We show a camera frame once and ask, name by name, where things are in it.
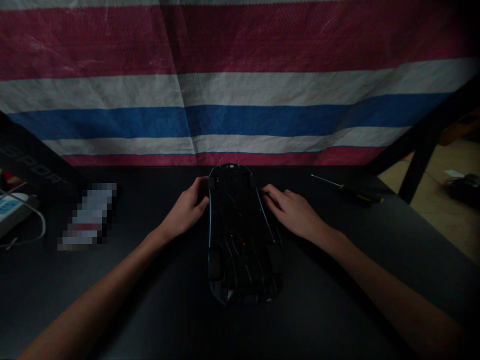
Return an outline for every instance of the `black table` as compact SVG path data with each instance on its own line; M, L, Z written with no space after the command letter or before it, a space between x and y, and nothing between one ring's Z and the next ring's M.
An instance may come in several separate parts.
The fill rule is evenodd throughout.
M318 214L411 288L470 328L480 270L380 180L359 167L252 167L307 198ZM59 313L154 229L180 192L210 167L84 168L122 185L116 221L98 250L56 252L68 213L46 201L45 240L0 251L0 358L17 356ZM383 193L367 206L311 173ZM33 216L25 231L38 230ZM252 309L221 305L208 286L208 215L171 243L133 289L91 357L285 357L395 359L409 349L368 298L326 254L282 231L284 288Z

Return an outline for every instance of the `white cable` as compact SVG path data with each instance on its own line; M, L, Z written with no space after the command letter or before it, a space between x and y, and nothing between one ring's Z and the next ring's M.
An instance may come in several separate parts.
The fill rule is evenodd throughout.
M2 200L4 197L6 197L7 195L10 195L11 193L16 193L18 189L20 189L23 185L25 185L26 182L22 182L20 185L18 185L16 188L13 188L7 192L5 191L2 191L3 195L0 195L0 200Z
M16 190L18 189L19 187L21 187L23 184L17 186L15 189L13 190ZM18 198L16 197L15 195L11 194L10 192L5 192L3 191L1 188L0 188L0 192L3 193L3 196L11 196L12 198L18 200L19 202L22 202L27 208L29 208L30 210L32 210L33 212L37 213L38 216L40 217L40 220L41 220L41 234L39 236L37 236L36 238L32 239L32 240L27 240L27 241L21 241L21 242L15 242L15 243L9 243L9 244L1 244L0 245L0 249L1 248L10 248L10 247L15 247L15 246L19 246L19 245L23 245L23 244L29 244L29 243L33 243L33 242L36 242L37 240L40 240L41 238L44 237L45 233L47 232L47 223L45 221L45 217L43 216L43 214L38 211L36 208L34 208L33 206L31 206L30 204L28 204L26 201L22 200L21 198Z

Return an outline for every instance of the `screwdriver handle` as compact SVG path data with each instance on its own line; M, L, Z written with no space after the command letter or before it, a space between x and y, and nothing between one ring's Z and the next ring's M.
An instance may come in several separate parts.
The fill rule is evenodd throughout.
M374 194L370 194L370 193L362 191L362 190L353 189L351 187L346 187L344 184L340 185L340 187L338 189L341 190L342 192L346 193L346 194L349 194L353 197L359 198L363 201L366 201L366 202L369 202L369 203L372 203L372 204L381 204L381 203L384 202L383 197L379 197L379 196L376 196Z

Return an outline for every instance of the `striped tarp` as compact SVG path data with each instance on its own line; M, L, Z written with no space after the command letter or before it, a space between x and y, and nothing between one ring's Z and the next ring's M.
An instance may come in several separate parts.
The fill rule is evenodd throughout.
M478 71L436 0L3 0L0 110L71 164L362 165Z

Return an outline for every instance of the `hand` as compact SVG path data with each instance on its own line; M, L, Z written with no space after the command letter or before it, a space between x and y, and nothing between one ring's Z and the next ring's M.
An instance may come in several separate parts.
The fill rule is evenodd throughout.
M263 200L270 211L295 235L307 239L324 250L327 250L332 243L346 239L340 231L327 225L304 197L290 190L281 192L272 184L265 186L262 191L265 193Z
M208 176L197 177L193 185L181 193L166 218L153 232L161 234L166 242L169 242L190 229L209 204L209 197L204 196L200 204L195 206L201 184L207 179Z

